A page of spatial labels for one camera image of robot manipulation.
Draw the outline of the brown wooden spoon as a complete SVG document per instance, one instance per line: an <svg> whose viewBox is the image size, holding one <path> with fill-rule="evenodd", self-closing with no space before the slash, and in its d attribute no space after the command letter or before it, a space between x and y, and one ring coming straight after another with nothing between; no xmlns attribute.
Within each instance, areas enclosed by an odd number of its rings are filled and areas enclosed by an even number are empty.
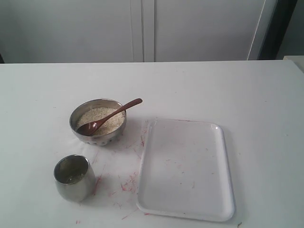
<svg viewBox="0 0 304 228"><path fill-rule="evenodd" d="M76 132L78 134L81 134L84 136L92 136L110 118L112 118L113 116L117 115L118 113L125 111L142 102L143 102L143 100L141 98L134 99L134 100L128 102L127 104L121 106L119 109L115 110L114 112L112 112L111 114L106 116L105 118L96 120L93 122L89 122L87 124L80 126L79 128L77 128Z"/></svg>

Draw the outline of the steel rice bowl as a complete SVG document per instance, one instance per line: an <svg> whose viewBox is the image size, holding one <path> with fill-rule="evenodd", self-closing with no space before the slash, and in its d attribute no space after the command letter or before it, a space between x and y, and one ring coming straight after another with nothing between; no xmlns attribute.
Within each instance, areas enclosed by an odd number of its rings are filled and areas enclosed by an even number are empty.
<svg viewBox="0 0 304 228"><path fill-rule="evenodd" d="M107 133L105 135L93 135L93 136L84 136L76 132L77 130L77 124L83 114L86 112L96 109L96 108L114 108L118 109L122 105L111 99L95 99L88 102L85 102L81 104L79 107L77 107L72 113L69 118L69 124L70 128L72 129L72 132L74 135L82 142L85 142L90 145L96 145L96 146L105 146L109 142L113 141L116 137L118 137L120 134L123 133L125 126L126 126L126 111L122 112L123 115L123 122L118 126L118 128L111 133Z"/></svg>

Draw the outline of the small steel cup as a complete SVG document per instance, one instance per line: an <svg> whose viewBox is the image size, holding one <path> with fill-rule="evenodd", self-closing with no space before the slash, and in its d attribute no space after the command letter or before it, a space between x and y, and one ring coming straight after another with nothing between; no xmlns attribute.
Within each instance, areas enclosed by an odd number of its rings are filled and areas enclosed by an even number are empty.
<svg viewBox="0 0 304 228"><path fill-rule="evenodd" d="M61 159L53 171L58 193L62 198L81 202L93 193L95 173L89 160L80 154Z"/></svg>

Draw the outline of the white plastic tray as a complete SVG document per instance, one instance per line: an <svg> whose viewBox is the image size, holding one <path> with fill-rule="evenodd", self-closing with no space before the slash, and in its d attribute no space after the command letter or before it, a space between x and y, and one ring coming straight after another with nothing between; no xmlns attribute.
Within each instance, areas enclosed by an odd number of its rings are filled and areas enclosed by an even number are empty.
<svg viewBox="0 0 304 228"><path fill-rule="evenodd" d="M150 120L136 204L148 214L230 220L235 203L222 128L207 122Z"/></svg>

